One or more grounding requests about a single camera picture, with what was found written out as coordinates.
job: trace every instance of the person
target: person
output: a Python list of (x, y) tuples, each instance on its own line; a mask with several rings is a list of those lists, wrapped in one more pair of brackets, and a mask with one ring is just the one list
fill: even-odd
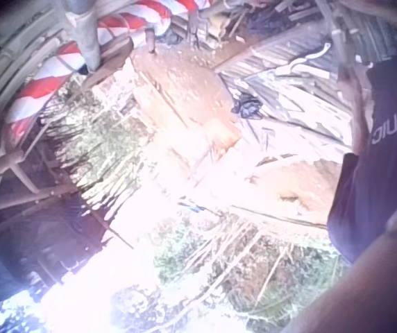
[[(388, 1), (341, 2), (397, 28), (397, 6)], [(367, 76), (371, 132), (356, 73), (339, 70), (339, 88), (352, 105), (353, 147), (344, 156), (327, 224), (331, 242), (353, 266), (286, 333), (397, 332), (397, 56)]]

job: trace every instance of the debris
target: debris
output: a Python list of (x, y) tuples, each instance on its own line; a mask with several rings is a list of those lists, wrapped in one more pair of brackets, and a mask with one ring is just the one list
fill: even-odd
[(241, 43), (245, 43), (245, 39), (243, 38), (243, 37), (240, 37), (240, 36), (235, 36), (235, 40), (237, 40), (238, 42), (241, 42)]
[(231, 110), (232, 113), (238, 114), (243, 119), (261, 119), (262, 115), (259, 113), (262, 103), (250, 94), (242, 93), (235, 106)]

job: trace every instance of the dark blue shirt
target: dark blue shirt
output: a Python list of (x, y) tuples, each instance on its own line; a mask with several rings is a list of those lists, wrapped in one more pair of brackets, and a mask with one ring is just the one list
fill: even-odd
[(346, 154), (328, 217), (328, 233), (353, 263), (397, 210), (397, 57), (368, 71), (373, 128), (360, 156)]

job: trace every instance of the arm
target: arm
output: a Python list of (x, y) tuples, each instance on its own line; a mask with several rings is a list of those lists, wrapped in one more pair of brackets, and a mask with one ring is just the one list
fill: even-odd
[(359, 156), (366, 147), (370, 132), (365, 119), (364, 102), (362, 99), (352, 103), (353, 118), (351, 119), (351, 132), (353, 144), (351, 150), (353, 154)]
[(282, 333), (397, 332), (397, 212), (339, 284)]
[(352, 152), (359, 156), (369, 140), (369, 129), (365, 119), (365, 106), (362, 88), (352, 68), (339, 67), (337, 84), (343, 97), (351, 104), (351, 132), (353, 135)]
[(380, 17), (397, 28), (396, 5), (379, 3), (376, 0), (341, 0), (340, 2), (358, 12)]

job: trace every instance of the dirt ground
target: dirt ground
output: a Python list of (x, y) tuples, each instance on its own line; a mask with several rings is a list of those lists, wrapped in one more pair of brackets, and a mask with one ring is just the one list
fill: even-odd
[[(158, 161), (158, 182), (183, 195), (191, 178), (199, 183), (208, 177), (201, 184), (202, 197), (217, 192), (214, 197), (226, 204), (324, 224), (340, 165), (323, 160), (309, 164), (292, 157), (258, 167), (262, 156), (250, 152), (249, 146), (227, 154), (242, 133), (230, 112), (232, 96), (212, 68), (251, 42), (232, 40), (216, 51), (160, 44), (156, 54), (145, 48), (134, 52), (134, 95), (139, 117), (156, 132), (152, 154)], [(194, 175), (197, 169), (200, 177)]]

